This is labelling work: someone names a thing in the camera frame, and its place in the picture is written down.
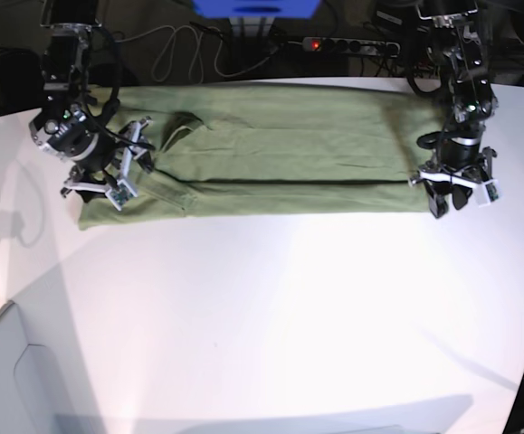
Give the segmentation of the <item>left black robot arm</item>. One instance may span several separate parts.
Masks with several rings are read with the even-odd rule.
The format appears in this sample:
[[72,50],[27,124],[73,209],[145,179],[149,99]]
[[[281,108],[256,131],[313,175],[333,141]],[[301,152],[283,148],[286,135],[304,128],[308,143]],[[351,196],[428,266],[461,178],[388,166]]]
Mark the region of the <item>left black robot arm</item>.
[[440,219],[452,205],[460,210],[470,199],[488,206],[501,198],[493,175],[495,149],[481,144],[486,121],[498,100],[491,88],[486,48],[478,27],[479,8],[474,1],[417,1],[419,19],[429,25],[429,59],[437,67],[440,85],[423,91],[407,73],[411,89],[444,107],[440,130],[417,138],[418,147],[430,151],[428,161],[409,179],[422,185],[429,211]]

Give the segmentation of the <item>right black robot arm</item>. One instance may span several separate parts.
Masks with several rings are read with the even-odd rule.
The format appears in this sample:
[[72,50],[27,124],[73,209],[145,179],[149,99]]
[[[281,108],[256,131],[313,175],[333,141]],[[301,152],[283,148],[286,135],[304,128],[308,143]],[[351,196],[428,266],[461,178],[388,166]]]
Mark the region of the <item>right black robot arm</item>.
[[[72,164],[61,194],[77,193],[84,202],[107,199],[120,211],[138,189],[129,178],[132,164],[145,172],[154,168],[154,147],[144,137],[151,119],[130,121],[114,132],[108,124],[120,106],[123,63],[114,37],[97,19],[95,1],[47,1],[41,26],[50,30],[41,73],[45,99],[41,111],[29,124],[34,144],[44,153]],[[114,79],[100,113],[89,90],[92,39],[99,33],[115,61]]]

